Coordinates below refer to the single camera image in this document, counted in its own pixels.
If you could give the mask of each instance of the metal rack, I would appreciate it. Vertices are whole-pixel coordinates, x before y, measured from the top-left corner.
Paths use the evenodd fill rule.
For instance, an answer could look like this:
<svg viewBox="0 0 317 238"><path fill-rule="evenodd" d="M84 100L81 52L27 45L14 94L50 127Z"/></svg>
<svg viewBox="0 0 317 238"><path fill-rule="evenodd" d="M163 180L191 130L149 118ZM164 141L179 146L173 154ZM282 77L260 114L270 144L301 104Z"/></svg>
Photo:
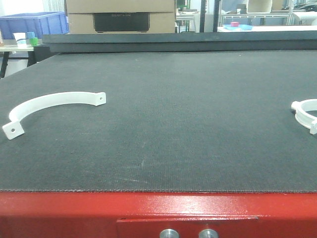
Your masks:
<svg viewBox="0 0 317 238"><path fill-rule="evenodd" d="M220 1L220 8L219 8L219 24L218 26L222 26L225 19L231 18L238 19L238 18L260 18L261 19L261 25L265 25L265 19L266 18L286 18L286 24L291 25L292 24L292 13L294 10L294 0L288 1L288 12L285 13L249 13L249 14L226 14L221 15L221 9L222 9L222 1Z"/></svg>

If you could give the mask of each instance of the wall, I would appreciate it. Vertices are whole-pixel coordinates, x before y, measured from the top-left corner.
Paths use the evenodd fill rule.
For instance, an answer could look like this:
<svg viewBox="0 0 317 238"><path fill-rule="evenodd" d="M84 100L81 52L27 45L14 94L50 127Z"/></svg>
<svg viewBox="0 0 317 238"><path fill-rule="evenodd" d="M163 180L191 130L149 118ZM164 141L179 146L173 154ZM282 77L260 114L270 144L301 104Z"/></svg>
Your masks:
<svg viewBox="0 0 317 238"><path fill-rule="evenodd" d="M2 15L44 11L42 0L0 0L0 8Z"/></svg>

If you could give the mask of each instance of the black label on box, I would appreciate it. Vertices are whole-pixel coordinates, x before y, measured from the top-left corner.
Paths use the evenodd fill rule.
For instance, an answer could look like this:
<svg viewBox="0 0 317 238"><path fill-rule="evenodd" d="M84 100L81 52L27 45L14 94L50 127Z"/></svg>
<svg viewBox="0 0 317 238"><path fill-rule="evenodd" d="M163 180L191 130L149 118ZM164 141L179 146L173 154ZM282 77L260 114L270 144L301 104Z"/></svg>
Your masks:
<svg viewBox="0 0 317 238"><path fill-rule="evenodd" d="M147 12L94 13L95 31L148 31L150 14Z"/></svg>

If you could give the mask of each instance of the red metal frame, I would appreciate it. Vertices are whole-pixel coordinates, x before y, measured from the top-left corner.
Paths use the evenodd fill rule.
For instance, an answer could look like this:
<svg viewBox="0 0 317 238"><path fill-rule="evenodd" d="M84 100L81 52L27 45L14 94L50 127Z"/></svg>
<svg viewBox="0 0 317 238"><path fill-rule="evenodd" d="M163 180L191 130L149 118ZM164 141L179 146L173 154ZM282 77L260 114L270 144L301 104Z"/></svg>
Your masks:
<svg viewBox="0 0 317 238"><path fill-rule="evenodd" d="M316 238L317 193L0 192L1 238Z"/></svg>

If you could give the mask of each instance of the pink object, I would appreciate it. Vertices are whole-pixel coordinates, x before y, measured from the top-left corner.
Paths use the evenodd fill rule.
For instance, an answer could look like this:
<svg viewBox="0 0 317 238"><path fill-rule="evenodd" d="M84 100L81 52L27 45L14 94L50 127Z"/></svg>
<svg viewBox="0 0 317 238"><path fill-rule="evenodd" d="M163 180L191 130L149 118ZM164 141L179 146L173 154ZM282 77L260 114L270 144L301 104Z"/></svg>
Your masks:
<svg viewBox="0 0 317 238"><path fill-rule="evenodd" d="M238 26L239 26L239 22L237 22L237 21L232 21L232 22L230 23L230 26L232 26L232 27L238 27Z"/></svg>

